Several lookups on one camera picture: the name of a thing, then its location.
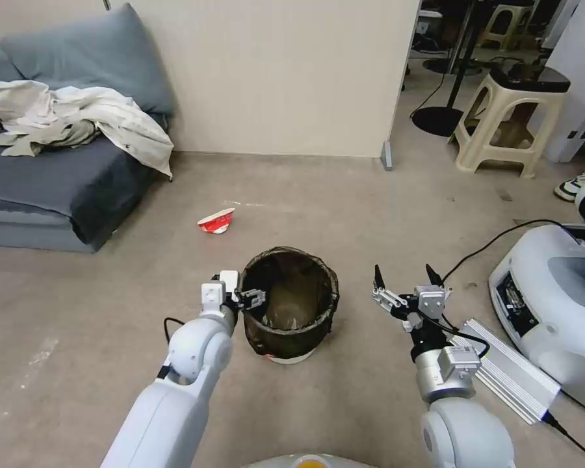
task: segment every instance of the gray sofa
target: gray sofa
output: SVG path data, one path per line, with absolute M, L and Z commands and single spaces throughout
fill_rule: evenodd
M 163 128 L 173 111 L 164 72 L 128 4 L 79 23 L 0 41 L 0 81 L 105 86 Z M 96 252 L 158 177 L 104 136 L 37 157 L 0 155 L 0 246 Z

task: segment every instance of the sneaker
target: sneaker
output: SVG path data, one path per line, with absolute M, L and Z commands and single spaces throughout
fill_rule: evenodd
M 555 188 L 554 194 L 562 200 L 574 202 L 583 185 L 585 185 L 585 172 L 574 179 L 563 182 L 559 187 Z

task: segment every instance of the concrete floor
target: concrete floor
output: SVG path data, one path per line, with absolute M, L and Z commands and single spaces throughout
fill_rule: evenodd
M 162 319 L 195 317 L 201 282 L 275 245 L 336 271 L 333 333 L 310 359 L 284 367 L 255 355 L 239 324 L 194 466 L 303 451 L 426 466 L 411 342 L 369 298 L 373 264 L 408 293 L 426 281 L 425 263 L 446 272 L 516 220 L 575 221 L 552 189 L 578 168 L 542 162 L 534 180 L 498 169 L 462 174 L 443 138 L 409 123 L 420 97 L 402 95 L 391 173 L 376 159 L 178 155 L 174 182 L 154 187 L 96 255 L 0 248 L 0 467 L 97 466 L 164 358 Z M 198 230 L 198 219 L 230 206 L 227 233 Z M 486 281 L 518 236 L 452 277 L 454 322 L 476 317 L 505 339 Z M 562 436 L 477 391 L 509 429 L 516 466 L 585 468 Z M 585 410 L 560 396 L 553 413 L 585 444 Z

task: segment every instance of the black mesh trash bin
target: black mesh trash bin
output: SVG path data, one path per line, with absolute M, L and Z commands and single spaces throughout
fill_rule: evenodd
M 254 257 L 240 275 L 239 289 L 260 289 L 266 301 L 243 314 L 253 350 L 282 363 L 305 359 L 332 329 L 338 278 L 325 262 L 292 247 Z

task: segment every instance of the crumpled paper cup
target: crumpled paper cup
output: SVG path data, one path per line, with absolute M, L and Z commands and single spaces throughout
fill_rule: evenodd
M 204 219 L 197 221 L 197 225 L 202 231 L 211 234 L 223 234 L 228 230 L 232 222 L 232 216 L 236 208 L 227 208 L 218 213 L 206 216 Z

